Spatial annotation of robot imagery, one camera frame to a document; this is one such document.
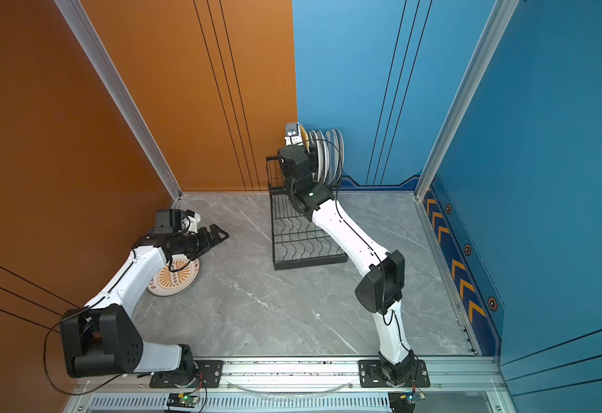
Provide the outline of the white plate red characters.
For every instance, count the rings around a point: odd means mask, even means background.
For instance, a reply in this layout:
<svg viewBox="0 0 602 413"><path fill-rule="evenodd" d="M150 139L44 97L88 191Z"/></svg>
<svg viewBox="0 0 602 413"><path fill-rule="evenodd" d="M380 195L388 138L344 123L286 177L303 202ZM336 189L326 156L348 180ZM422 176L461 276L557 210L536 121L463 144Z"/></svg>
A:
<svg viewBox="0 0 602 413"><path fill-rule="evenodd" d="M316 154L316 141L313 131L309 131L308 135L308 153L311 160L313 170L318 168L318 155Z"/></svg>

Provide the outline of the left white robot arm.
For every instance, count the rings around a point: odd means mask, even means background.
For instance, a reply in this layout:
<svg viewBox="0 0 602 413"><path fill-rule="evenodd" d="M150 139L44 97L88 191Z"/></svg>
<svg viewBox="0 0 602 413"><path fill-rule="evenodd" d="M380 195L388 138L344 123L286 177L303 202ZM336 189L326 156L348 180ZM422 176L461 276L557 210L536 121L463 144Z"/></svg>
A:
<svg viewBox="0 0 602 413"><path fill-rule="evenodd" d="M188 263L228 239L215 224L202 227L191 210L156 214L153 228L132 246L118 273L80 310L62 316L63 357L75 379L110 374L150 373L158 380L187 385L198 374L186 344L146 342L132 322L132 313L151 280L173 267L176 256Z"/></svg>

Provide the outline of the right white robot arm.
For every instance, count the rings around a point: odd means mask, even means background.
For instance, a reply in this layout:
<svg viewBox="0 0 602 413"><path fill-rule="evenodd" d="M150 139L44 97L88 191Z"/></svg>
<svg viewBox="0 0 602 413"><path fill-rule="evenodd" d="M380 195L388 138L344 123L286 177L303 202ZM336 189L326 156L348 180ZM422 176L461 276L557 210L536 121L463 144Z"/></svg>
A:
<svg viewBox="0 0 602 413"><path fill-rule="evenodd" d="M373 314L380 358L393 368L413 359L404 333L402 297L405 260L400 251L388 251L352 220L326 185L313 178L311 156L304 146L284 146L278 152L284 188L293 208L319 227L347 254L361 281L354 293Z"/></svg>

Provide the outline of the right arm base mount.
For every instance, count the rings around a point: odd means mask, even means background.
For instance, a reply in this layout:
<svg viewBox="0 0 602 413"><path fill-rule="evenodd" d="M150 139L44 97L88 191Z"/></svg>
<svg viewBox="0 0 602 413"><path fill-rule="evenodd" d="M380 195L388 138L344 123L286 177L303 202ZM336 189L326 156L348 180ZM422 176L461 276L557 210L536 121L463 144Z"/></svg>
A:
<svg viewBox="0 0 602 413"><path fill-rule="evenodd" d="M409 359L397 365L382 360L360 360L358 366L363 388L431 387L429 373L422 360Z"/></svg>

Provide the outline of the orange sunburst plate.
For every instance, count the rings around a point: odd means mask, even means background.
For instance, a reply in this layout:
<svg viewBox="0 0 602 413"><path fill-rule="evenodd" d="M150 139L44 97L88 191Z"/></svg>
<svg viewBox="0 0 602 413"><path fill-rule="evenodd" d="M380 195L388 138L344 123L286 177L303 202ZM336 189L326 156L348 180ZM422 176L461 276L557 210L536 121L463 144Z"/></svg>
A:
<svg viewBox="0 0 602 413"><path fill-rule="evenodd" d="M175 255L152 278L147 291L157 297L170 297L183 293L196 282L199 272L199 259L190 261L183 255Z"/></svg>

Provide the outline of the green cloud pattern plate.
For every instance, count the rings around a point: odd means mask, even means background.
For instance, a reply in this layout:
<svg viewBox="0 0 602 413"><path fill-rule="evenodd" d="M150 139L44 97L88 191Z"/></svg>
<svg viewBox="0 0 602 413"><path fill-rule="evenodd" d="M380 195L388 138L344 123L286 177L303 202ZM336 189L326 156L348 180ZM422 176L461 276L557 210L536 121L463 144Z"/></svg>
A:
<svg viewBox="0 0 602 413"><path fill-rule="evenodd" d="M318 138L320 139L319 144L322 145L323 148L323 175L322 175L322 183L327 185L328 184L328 178L329 178L329 174L330 174L330 152L329 152L329 146L326 143L326 139L323 135L322 131L318 132Z"/></svg>

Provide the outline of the blue striped plate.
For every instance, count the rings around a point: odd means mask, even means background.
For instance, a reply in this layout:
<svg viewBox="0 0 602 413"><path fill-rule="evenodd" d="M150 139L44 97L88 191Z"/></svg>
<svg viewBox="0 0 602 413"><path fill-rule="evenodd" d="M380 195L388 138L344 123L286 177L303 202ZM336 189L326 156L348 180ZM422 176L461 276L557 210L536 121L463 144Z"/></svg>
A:
<svg viewBox="0 0 602 413"><path fill-rule="evenodd" d="M329 172L330 177L327 178L328 184L332 185L337 178L338 165L337 161L339 160L339 149L337 147L337 137L335 131L330 129L326 134L327 145L330 147L330 166Z"/></svg>
<svg viewBox="0 0 602 413"><path fill-rule="evenodd" d="M343 175L343 171L344 171L345 146L344 146L344 139L342 137L341 131L339 129L335 128L334 133L335 133L335 137L336 137L336 142L337 142L336 146L337 146L337 151L338 151L337 178L335 179L335 183L337 185L340 185L342 182L342 175Z"/></svg>

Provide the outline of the yellow woven square plate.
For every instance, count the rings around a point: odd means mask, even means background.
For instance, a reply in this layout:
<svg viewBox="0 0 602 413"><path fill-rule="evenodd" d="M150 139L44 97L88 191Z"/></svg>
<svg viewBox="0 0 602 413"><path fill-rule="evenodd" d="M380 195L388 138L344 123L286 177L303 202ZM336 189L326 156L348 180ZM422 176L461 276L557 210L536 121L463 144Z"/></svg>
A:
<svg viewBox="0 0 602 413"><path fill-rule="evenodd" d="M302 137L304 148L307 151L309 151L309 149L310 149L310 141L309 141L308 133L306 132L305 128L302 125L299 125L299 129L300 129L300 132L301 132L301 137Z"/></svg>

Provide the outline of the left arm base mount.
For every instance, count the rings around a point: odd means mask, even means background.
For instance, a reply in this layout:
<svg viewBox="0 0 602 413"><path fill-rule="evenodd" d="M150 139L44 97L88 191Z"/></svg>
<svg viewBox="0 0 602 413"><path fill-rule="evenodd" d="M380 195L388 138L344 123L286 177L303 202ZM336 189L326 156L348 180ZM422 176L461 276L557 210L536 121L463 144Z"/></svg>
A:
<svg viewBox="0 0 602 413"><path fill-rule="evenodd" d="M164 372L155 373L151 377L149 387L153 389L191 389L200 386L216 389L220 385L223 375L224 362L222 360L200 360L194 362L191 373Z"/></svg>

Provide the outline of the red green rimmed plate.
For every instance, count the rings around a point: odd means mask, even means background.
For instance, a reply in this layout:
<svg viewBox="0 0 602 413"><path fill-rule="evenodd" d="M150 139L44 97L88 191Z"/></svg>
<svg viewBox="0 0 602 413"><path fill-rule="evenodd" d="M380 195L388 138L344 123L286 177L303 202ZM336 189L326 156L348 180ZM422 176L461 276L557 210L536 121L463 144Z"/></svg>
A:
<svg viewBox="0 0 602 413"><path fill-rule="evenodd" d="M318 172L316 173L316 178L318 179L318 182L321 182L323 180L323 160L324 160L323 141L321 141L321 138L319 137L317 131L312 131L311 135L315 142L316 158L318 159Z"/></svg>

